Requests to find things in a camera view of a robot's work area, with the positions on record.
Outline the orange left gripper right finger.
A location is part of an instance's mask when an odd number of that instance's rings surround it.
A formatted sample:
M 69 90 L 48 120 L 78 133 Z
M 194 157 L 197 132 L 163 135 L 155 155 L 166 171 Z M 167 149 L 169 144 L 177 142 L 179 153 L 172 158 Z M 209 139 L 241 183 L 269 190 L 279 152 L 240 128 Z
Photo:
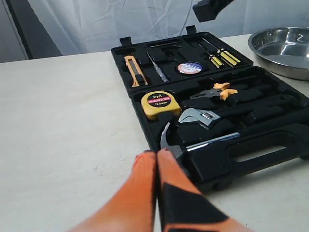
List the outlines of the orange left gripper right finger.
M 211 204 L 164 148 L 157 154 L 159 209 L 163 232 L 250 232 Z

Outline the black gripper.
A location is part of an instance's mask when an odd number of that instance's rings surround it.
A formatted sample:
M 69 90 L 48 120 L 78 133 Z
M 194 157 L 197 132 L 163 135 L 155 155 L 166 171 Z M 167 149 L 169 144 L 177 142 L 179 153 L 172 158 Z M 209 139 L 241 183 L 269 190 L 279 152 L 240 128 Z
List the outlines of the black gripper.
M 201 0 L 192 9 L 199 22 L 215 20 L 218 14 L 233 0 Z

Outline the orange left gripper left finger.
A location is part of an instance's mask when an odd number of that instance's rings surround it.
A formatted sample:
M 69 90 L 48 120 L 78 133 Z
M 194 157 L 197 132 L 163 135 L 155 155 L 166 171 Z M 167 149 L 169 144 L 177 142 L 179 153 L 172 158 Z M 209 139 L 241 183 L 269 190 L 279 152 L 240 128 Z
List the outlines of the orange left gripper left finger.
M 156 154 L 136 156 L 129 178 L 95 214 L 71 232 L 152 232 L 155 218 Z

